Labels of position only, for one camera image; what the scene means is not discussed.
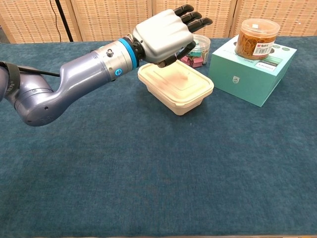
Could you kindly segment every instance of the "beige plastic container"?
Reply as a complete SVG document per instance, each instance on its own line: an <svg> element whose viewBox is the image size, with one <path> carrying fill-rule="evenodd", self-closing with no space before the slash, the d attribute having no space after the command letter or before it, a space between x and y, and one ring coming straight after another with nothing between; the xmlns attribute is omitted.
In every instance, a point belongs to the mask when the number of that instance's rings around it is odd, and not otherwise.
<svg viewBox="0 0 317 238"><path fill-rule="evenodd" d="M179 116L200 105L214 87L208 77L179 60L165 68L143 65L138 77L150 93Z"/></svg>
<svg viewBox="0 0 317 238"><path fill-rule="evenodd" d="M235 52L250 60L265 59L271 52L279 29L280 25L271 20L261 18L244 20Z"/></svg>

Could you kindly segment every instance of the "blue ring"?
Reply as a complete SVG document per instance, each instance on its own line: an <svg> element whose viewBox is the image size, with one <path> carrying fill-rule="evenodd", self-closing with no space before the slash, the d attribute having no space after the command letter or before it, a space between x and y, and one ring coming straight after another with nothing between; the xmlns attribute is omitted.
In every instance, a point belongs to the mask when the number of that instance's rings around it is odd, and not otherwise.
<svg viewBox="0 0 317 238"><path fill-rule="evenodd" d="M135 57L135 54L134 54L131 46L129 45L129 43L126 40L124 40L122 38L119 39L118 41L121 42L128 50L128 53L129 53L131 60L132 60L132 70L134 70L137 67L137 58Z"/></svg>

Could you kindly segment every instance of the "teal box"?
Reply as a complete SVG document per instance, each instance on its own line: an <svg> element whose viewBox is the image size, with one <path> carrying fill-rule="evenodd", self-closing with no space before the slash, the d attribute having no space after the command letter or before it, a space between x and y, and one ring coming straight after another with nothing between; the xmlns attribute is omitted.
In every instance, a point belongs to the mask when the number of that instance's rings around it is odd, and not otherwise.
<svg viewBox="0 0 317 238"><path fill-rule="evenodd" d="M274 44L263 60L249 60L235 53L235 36L211 55L209 78L215 88L262 107L284 77L296 49Z"/></svg>

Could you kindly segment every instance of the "robotic hand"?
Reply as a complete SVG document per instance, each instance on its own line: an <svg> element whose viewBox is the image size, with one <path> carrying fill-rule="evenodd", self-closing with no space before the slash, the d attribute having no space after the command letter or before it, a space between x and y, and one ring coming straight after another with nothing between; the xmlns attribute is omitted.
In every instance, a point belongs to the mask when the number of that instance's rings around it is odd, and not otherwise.
<svg viewBox="0 0 317 238"><path fill-rule="evenodd" d="M65 63L55 92L42 71L0 62L0 101L6 98L27 125L49 124L79 98L139 67L139 61L165 67L188 54L196 46L192 33L212 24L193 10L188 4L165 10L132 34Z"/></svg>

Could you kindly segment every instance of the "box label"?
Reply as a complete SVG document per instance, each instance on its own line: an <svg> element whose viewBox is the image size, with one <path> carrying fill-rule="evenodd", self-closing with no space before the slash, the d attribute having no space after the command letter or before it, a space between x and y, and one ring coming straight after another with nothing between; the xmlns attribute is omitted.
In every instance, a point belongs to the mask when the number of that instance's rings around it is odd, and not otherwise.
<svg viewBox="0 0 317 238"><path fill-rule="evenodd" d="M273 72L276 69L276 67L278 66L278 64L281 62L282 62L282 59L280 59L280 58L268 56L265 59L259 61L256 64L256 67L266 69L270 72Z"/></svg>
<svg viewBox="0 0 317 238"><path fill-rule="evenodd" d="M254 56L265 56L271 52L274 42L269 43L257 43L253 55Z"/></svg>

